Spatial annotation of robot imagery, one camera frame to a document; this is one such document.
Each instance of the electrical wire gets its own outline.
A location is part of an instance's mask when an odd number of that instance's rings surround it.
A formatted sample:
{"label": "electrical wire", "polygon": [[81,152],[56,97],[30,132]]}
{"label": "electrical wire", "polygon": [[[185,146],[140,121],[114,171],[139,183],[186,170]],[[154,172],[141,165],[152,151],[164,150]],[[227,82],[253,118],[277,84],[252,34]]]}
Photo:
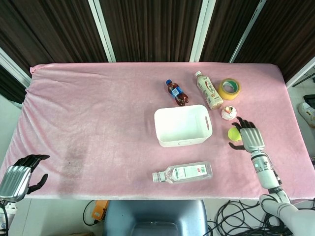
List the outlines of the electrical wire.
{"label": "electrical wire", "polygon": [[87,226],[93,226],[93,225],[95,225],[95,224],[97,223],[97,222],[94,221],[93,224],[88,224],[88,223],[85,221],[85,218],[84,218],[86,209],[88,208],[88,206],[90,205],[90,203],[93,202],[93,201],[94,201],[94,200],[90,201],[90,202],[85,206],[84,211],[83,211],[83,215],[82,215],[83,222],[84,222],[84,224],[86,224]]}
{"label": "electrical wire", "polygon": [[9,221],[8,221],[8,214],[6,212],[4,204],[0,203],[0,208],[3,210],[4,217],[5,217],[5,236],[9,236]]}
{"label": "electrical wire", "polygon": [[[310,210],[315,210],[315,198],[312,200],[313,206],[311,208],[307,208]],[[266,213],[263,220],[258,219],[252,213],[249,212],[249,209],[253,209],[258,207],[260,204],[257,202],[255,205],[247,205],[241,201],[228,201],[226,204],[222,205],[214,220],[208,220],[209,223],[214,224],[214,227],[208,225],[208,232],[206,232],[203,236],[206,236],[210,233],[210,236],[213,236],[214,229],[217,230],[220,236],[291,236],[292,232],[288,229],[287,226],[277,217]],[[224,211],[228,207],[237,208],[236,212],[233,214],[225,215]],[[247,213],[253,219],[255,219],[259,226],[251,227],[248,223],[245,222],[245,214]],[[271,218],[276,218],[278,220],[278,225],[272,225],[270,223]],[[228,220],[237,219],[238,224],[232,224],[228,222]],[[243,232],[233,234],[236,230],[243,230]]]}

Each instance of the soda bottle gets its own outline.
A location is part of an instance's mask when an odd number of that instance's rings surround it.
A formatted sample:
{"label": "soda bottle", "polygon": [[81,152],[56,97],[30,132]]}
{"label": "soda bottle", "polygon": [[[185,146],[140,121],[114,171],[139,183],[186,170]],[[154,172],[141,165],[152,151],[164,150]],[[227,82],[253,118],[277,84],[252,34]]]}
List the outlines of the soda bottle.
{"label": "soda bottle", "polygon": [[181,87],[179,87],[177,83],[167,80],[166,84],[168,92],[175,98],[175,101],[179,106],[184,106],[189,102],[188,96],[184,94]]}

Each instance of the pink table cover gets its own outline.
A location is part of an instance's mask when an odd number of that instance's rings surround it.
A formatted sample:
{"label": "pink table cover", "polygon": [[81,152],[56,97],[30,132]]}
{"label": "pink table cover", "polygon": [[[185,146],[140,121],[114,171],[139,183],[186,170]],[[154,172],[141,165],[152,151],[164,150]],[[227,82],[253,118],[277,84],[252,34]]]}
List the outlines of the pink table cover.
{"label": "pink table cover", "polygon": [[[315,171],[305,148],[280,70],[271,64],[72,63],[31,68],[31,85],[1,168],[29,154],[48,154],[33,173],[48,180],[32,198],[257,199],[262,189],[250,154],[229,147],[232,121],[211,111],[195,72],[217,86],[235,78],[242,86],[232,105],[261,130],[266,148],[291,199],[315,196]],[[207,107],[213,134],[204,143],[161,147],[154,112],[176,107],[165,81],[178,83],[189,104]],[[182,184],[153,183],[152,172],[210,161],[213,178]]]}

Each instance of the yellow tape roll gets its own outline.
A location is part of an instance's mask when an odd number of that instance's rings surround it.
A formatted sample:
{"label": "yellow tape roll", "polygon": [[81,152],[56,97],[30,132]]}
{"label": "yellow tape roll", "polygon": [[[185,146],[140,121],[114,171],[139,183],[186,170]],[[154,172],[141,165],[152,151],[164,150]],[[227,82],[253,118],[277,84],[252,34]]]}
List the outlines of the yellow tape roll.
{"label": "yellow tape roll", "polygon": [[[231,91],[226,91],[223,86],[231,87]],[[225,100],[233,100],[241,91],[241,85],[237,80],[227,78],[220,83],[218,93]]]}

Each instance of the orange device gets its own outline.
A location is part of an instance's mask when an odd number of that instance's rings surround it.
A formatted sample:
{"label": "orange device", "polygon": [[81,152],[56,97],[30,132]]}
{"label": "orange device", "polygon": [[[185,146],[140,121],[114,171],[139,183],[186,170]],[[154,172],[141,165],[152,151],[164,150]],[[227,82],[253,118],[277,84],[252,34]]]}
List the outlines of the orange device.
{"label": "orange device", "polygon": [[105,213],[109,204],[109,200],[97,200],[92,212],[92,218],[101,221],[105,218]]}

